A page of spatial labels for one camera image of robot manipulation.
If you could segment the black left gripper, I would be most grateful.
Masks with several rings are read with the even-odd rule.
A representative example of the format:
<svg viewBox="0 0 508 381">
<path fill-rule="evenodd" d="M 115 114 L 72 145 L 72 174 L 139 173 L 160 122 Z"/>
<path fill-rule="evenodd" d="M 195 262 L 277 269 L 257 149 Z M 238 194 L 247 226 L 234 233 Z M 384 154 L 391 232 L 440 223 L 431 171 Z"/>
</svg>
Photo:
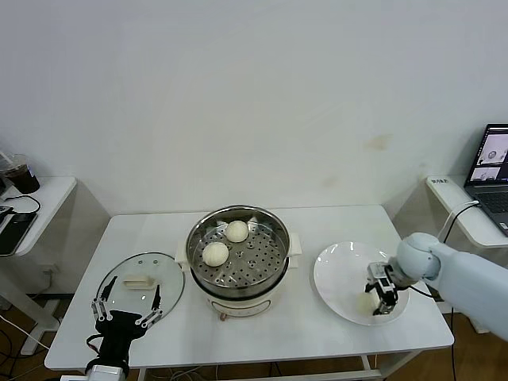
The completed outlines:
<svg viewBox="0 0 508 381">
<path fill-rule="evenodd" d="M 110 312 L 107 302 L 116 280 L 117 276 L 108 282 L 104 280 L 90 304 L 95 321 L 99 321 L 95 328 L 102 337 L 98 353 L 101 365 L 128 365 L 132 342 L 143 337 L 146 328 L 151 328 L 163 317 L 159 284 L 151 298 L 146 294 L 141 296 L 137 313 Z"/>
</svg>

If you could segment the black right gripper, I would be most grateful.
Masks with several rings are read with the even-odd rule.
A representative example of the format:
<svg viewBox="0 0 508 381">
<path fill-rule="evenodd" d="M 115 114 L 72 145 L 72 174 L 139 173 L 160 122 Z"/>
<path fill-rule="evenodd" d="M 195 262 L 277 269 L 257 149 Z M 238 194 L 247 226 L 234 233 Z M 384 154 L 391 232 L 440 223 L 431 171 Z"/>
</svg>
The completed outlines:
<svg viewBox="0 0 508 381">
<path fill-rule="evenodd" d="M 379 266 L 378 282 L 375 280 L 368 280 L 364 288 L 365 293 L 370 293 L 373 290 L 379 288 L 382 292 L 382 296 L 379 300 L 378 306 L 374 309 L 373 315 L 388 315 L 390 314 L 395 306 L 397 305 L 397 287 L 391 280 L 388 266 Z"/>
</svg>

